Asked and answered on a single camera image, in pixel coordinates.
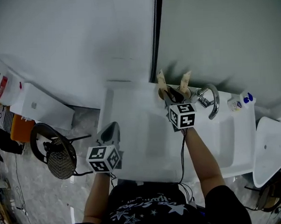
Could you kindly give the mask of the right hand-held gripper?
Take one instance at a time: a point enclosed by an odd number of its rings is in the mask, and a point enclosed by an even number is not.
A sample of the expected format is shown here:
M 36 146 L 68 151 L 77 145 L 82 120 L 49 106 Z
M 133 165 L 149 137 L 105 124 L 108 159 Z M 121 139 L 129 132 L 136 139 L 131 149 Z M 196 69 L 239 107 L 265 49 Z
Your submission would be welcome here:
M 172 124 L 174 132 L 192 128 L 197 112 L 195 105 L 185 93 L 175 88 L 170 90 L 171 94 L 166 90 L 163 91 L 163 100 L 167 111 L 166 117 Z

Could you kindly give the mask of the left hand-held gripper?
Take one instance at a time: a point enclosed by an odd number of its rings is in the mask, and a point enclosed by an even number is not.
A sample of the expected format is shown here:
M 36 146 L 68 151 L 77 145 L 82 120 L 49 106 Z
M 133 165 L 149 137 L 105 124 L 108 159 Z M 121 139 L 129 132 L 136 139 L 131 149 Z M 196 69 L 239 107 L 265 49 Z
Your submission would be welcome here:
M 86 161 L 96 173 L 112 173 L 122 168 L 123 151 L 120 151 L 120 126 L 117 122 L 106 125 L 88 147 Z

